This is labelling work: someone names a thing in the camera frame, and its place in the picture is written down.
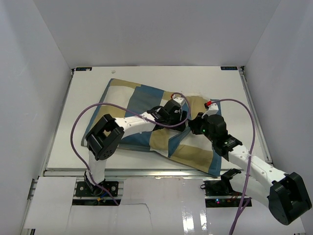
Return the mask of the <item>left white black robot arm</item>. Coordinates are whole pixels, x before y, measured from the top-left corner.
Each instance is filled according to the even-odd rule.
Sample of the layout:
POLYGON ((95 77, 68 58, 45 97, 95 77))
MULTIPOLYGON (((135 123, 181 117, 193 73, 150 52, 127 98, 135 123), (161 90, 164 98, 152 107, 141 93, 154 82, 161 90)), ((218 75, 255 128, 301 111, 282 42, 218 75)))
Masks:
POLYGON ((89 150, 87 190, 92 195, 103 191, 107 159, 115 153, 123 138, 163 128, 183 131, 188 116, 188 112, 182 109, 185 103, 186 98, 176 97, 139 116, 113 118, 109 114, 103 115, 86 135, 89 150))

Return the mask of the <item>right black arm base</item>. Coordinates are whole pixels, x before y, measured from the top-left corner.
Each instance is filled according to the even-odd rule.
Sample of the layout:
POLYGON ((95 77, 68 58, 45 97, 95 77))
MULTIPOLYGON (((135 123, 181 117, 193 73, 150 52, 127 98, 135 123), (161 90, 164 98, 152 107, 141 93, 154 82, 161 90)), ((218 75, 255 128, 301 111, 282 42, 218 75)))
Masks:
POLYGON ((230 185, 235 176, 242 176, 238 169, 230 169, 219 180, 204 181, 200 186, 205 192, 205 205, 207 208, 235 208, 240 204, 241 191, 237 192, 230 185))

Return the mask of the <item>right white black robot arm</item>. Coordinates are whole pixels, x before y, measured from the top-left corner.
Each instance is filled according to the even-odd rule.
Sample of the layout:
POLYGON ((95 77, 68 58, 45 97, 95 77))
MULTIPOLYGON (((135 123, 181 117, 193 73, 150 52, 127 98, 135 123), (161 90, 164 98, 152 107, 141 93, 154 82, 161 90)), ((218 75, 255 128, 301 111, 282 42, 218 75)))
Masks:
POLYGON ((210 140, 219 156, 240 167, 221 176, 224 194, 233 195, 237 191, 251 197, 267 207, 283 225, 289 225, 312 208, 302 177, 295 172, 287 174, 250 155, 242 142, 228 133, 222 116, 199 113, 188 124, 193 134, 210 140))

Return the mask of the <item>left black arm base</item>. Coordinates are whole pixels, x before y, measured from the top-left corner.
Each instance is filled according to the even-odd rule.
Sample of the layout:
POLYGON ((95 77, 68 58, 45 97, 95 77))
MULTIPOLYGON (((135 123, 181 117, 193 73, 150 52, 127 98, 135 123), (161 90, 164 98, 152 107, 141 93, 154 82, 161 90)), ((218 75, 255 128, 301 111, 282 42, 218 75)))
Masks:
POLYGON ((72 204, 76 206, 118 206, 121 201, 121 199, 117 198, 120 183, 118 181, 105 180, 100 185, 112 195, 117 204, 105 190, 98 186, 91 189, 85 181, 76 183, 72 204))

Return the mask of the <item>white pillow with yellow edge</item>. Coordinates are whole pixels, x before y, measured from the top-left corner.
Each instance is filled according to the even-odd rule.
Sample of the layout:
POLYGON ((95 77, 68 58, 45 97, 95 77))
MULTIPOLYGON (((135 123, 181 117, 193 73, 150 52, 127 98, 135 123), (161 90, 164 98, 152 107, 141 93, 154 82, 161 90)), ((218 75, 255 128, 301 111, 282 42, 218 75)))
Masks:
POLYGON ((185 97, 192 97, 192 96, 201 97, 201 98, 205 99, 206 101, 208 101, 210 99, 208 96, 201 94, 199 92, 188 92, 188 93, 183 93, 183 95, 185 97))

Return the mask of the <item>blue beige checkered pillowcase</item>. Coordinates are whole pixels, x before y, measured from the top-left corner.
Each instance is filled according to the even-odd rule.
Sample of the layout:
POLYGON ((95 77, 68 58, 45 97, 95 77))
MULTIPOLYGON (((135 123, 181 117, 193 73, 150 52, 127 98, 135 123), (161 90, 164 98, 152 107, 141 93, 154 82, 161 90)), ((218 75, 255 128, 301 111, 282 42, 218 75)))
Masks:
MULTIPOLYGON (((125 118, 133 113, 141 114, 156 106, 164 106, 172 92, 151 86, 112 78, 104 89, 100 102, 91 116, 85 132, 105 114, 114 118, 125 118)), ((156 152, 168 159, 219 176, 222 159, 212 148, 211 142, 203 135, 194 135, 189 128, 183 132, 162 128, 124 137, 120 149, 156 152)))

